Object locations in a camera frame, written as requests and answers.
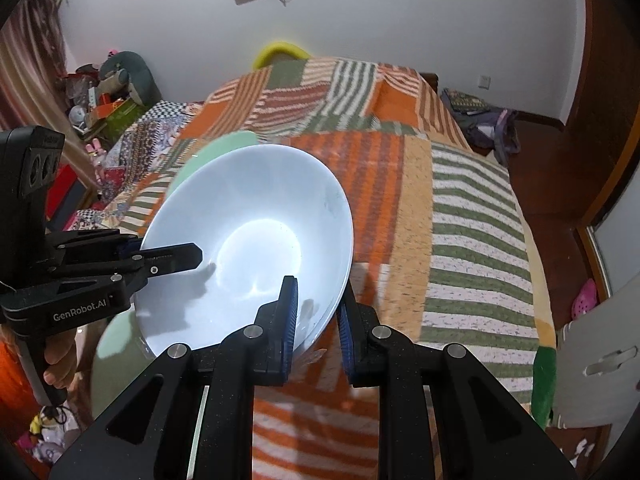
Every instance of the patterned cloth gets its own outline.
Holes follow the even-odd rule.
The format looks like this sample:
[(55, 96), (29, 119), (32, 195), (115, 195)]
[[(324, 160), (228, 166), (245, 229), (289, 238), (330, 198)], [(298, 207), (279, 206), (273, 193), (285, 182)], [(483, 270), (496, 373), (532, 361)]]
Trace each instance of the patterned cloth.
[[(532, 244), (508, 174), (471, 152), (414, 70), (335, 58), (283, 62), (210, 95), (160, 158), (136, 138), (139, 129), (122, 146), (129, 154), (146, 146), (147, 157), (127, 164), (128, 183), (93, 227), (144, 234), (189, 156), (223, 134), (253, 130), (262, 142), (313, 154), (338, 178), (354, 221), (351, 283), (382, 323), (430, 346), (468, 344), (523, 405), (532, 388), (548, 400), (552, 381), (533, 386), (532, 377), (538, 345), (553, 351), (554, 343), (536, 333)], [(335, 321), (310, 355), (322, 357), (299, 364), (286, 386), (256, 391), (254, 478), (371, 478), (376, 391), (348, 385)]]

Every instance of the silver bolt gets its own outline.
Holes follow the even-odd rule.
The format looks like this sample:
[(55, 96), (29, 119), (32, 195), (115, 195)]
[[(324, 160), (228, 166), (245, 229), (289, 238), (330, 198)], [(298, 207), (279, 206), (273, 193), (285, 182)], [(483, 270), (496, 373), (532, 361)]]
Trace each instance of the silver bolt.
[(169, 346), (166, 353), (171, 359), (179, 359), (187, 353), (187, 347), (182, 343), (176, 343)]
[(244, 330), (242, 330), (244, 336), (248, 337), (249, 339), (260, 337), (262, 335), (262, 332), (264, 332), (264, 330), (262, 330), (262, 327), (260, 325), (249, 325)]
[(373, 330), (371, 330), (371, 333), (375, 338), (386, 339), (391, 335), (391, 329), (385, 325), (378, 325), (373, 327)]
[(447, 354), (456, 359), (462, 359), (466, 355), (466, 348), (457, 343), (447, 346)]

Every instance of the blanket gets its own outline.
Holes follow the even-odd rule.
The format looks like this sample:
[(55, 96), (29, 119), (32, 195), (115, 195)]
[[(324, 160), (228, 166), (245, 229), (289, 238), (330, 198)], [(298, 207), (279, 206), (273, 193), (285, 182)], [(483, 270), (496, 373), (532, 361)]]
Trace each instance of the blanket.
[[(174, 105), (175, 142), (159, 150), (157, 125), (140, 132), (169, 106), (156, 105), (125, 134), (122, 192), (90, 218), (81, 212), (78, 226), (144, 234), (181, 165), (227, 132), (305, 150), (348, 197), (357, 300), (416, 342), (465, 344), (544, 424), (555, 343), (549, 316), (536, 318), (528, 227), (508, 172), (471, 152), (416, 71), (337, 58), (282, 62), (225, 84), (194, 116)], [(376, 391), (351, 388), (340, 359), (332, 321), (286, 386), (257, 389), (256, 478), (374, 474)]]

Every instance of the human hand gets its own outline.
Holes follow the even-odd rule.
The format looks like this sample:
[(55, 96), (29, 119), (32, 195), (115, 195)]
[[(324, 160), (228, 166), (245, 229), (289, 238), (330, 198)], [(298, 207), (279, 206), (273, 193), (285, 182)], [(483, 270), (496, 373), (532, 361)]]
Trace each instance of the human hand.
[[(0, 333), (7, 345), (19, 354), (14, 332), (9, 327), (1, 325)], [(44, 372), (45, 382), (56, 388), (68, 387), (78, 367), (76, 329), (47, 337), (44, 359), (50, 365)]]

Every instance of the white bowl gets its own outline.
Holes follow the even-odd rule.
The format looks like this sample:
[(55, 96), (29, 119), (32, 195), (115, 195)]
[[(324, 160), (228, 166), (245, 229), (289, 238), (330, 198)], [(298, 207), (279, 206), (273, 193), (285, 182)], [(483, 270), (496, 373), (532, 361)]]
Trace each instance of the white bowl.
[(327, 326), (353, 256), (347, 197), (315, 157), (289, 146), (241, 148), (191, 175), (162, 205), (143, 249), (194, 242), (197, 269), (149, 279), (134, 305), (157, 356), (173, 343), (220, 343), (298, 279), (294, 356)]

